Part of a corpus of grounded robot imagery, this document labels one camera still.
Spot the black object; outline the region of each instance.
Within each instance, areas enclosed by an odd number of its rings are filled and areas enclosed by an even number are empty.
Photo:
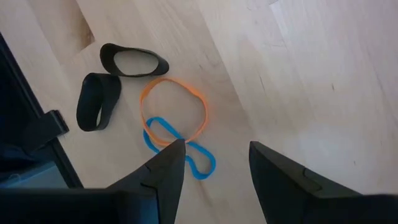
[[[22,132],[22,149],[31,154],[35,150],[47,144],[49,141],[69,131],[60,112],[51,110],[39,119],[31,121]]]
[[[361,195],[259,142],[250,143],[250,170],[262,211],[272,223],[398,223],[398,197]]]
[[[174,223],[185,143],[174,141],[107,189],[0,189],[2,223]]]
[[[119,77],[108,74],[90,73],[83,80],[76,119],[84,131],[104,129],[111,118],[122,89]]]
[[[35,166],[37,160],[20,147],[0,143],[0,182]]]
[[[0,131],[1,137],[3,137],[1,142],[19,146],[21,144],[19,142],[21,140],[21,131],[30,121],[40,119],[44,112],[1,34],[0,72],[1,86],[4,87],[2,90],[7,91],[7,94],[4,95],[7,97],[4,97],[4,99],[8,102],[6,104],[3,101],[1,102],[1,113],[4,116],[4,129]],[[7,109],[11,106],[16,107],[17,110],[7,112]],[[69,187],[83,187],[58,139],[55,138],[49,141],[36,154],[38,153],[40,153],[40,156],[56,163]]]
[[[135,50],[155,57],[158,61],[153,72],[147,74],[127,75],[120,71],[114,61],[118,52]],[[80,129],[84,131],[97,131],[107,127],[111,119],[112,110],[119,100],[121,82],[119,77],[144,77],[148,75],[163,75],[169,70],[169,63],[161,56],[150,50],[121,47],[116,44],[104,44],[99,57],[105,70],[110,74],[90,73],[83,80],[79,102],[77,105],[76,119]],[[99,123],[97,117],[101,112]]]
[[[114,61],[114,56],[119,52],[124,51],[137,51],[144,54],[149,54],[157,59],[157,67],[150,73],[145,74],[133,74],[128,75],[120,71],[118,66]],[[117,75],[121,77],[145,77],[148,75],[163,75],[169,70],[169,63],[164,60],[161,56],[157,55],[155,52],[146,49],[132,48],[132,47],[121,47],[116,44],[104,44],[99,52],[99,57],[101,59],[102,66],[108,71],[111,75]]]

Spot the orange rubber band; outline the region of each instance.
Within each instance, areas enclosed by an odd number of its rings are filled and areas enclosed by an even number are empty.
[[[180,86],[184,87],[184,89],[188,90],[193,96],[199,98],[199,100],[203,103],[203,107],[205,108],[205,119],[203,120],[202,124],[200,125],[200,127],[198,128],[198,130],[196,131],[196,133],[188,138],[185,142],[188,143],[190,141],[193,141],[194,139],[196,139],[200,133],[204,130],[204,128],[207,125],[208,122],[208,108],[207,108],[207,102],[205,100],[205,97],[196,89],[194,89],[194,87],[187,85],[183,82],[180,82],[174,78],[157,78],[153,81],[151,81],[150,83],[148,83],[145,88],[142,90],[141,95],[139,97],[139,106],[140,106],[140,111],[141,111],[141,119],[142,119],[142,125],[144,126],[145,131],[148,133],[149,137],[153,140],[154,143],[156,143],[159,146],[168,146],[169,144],[171,144],[171,142],[165,141],[161,138],[158,138],[155,133],[150,130],[150,128],[148,127],[148,125],[146,124],[146,119],[144,117],[144,112],[143,112],[143,107],[144,107],[144,99],[146,96],[148,96],[149,92],[151,91],[151,89],[153,89],[157,84],[163,82],[163,81],[169,81],[169,82],[174,82],[176,84],[179,84]]]

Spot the black clip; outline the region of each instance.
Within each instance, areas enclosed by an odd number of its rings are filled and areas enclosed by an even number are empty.
[[[41,118],[31,121],[21,136],[21,148],[30,154],[49,141],[69,131],[58,110],[51,110]]]

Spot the black wristband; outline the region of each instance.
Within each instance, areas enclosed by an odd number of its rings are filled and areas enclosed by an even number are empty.
[[[157,67],[150,73],[145,74],[132,74],[128,75],[120,71],[118,66],[114,61],[114,56],[119,52],[124,51],[138,51],[144,54],[149,54],[157,59]],[[139,48],[131,48],[131,47],[121,47],[116,44],[104,44],[99,52],[99,57],[101,59],[102,66],[108,71],[111,75],[117,75],[122,77],[144,77],[148,75],[163,75],[169,70],[169,63],[164,60],[161,56],[157,55],[155,52],[145,49]]]
[[[83,80],[76,118],[84,131],[104,129],[111,118],[112,110],[121,92],[119,77],[102,73],[90,73]]]

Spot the floor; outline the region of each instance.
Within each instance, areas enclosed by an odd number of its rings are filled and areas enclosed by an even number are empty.
[[[81,82],[104,72],[104,43],[157,52],[168,77],[206,95],[210,124],[198,142],[218,167],[204,181],[186,167],[177,223],[265,222],[249,173],[252,139],[363,194],[398,194],[396,21],[396,0],[0,2],[0,32],[44,110],[63,114],[70,132],[60,141],[85,187],[106,187],[153,156],[138,107],[150,78],[123,78],[104,131],[77,126]],[[167,83],[146,101],[148,118],[163,116],[184,136],[202,109]]]

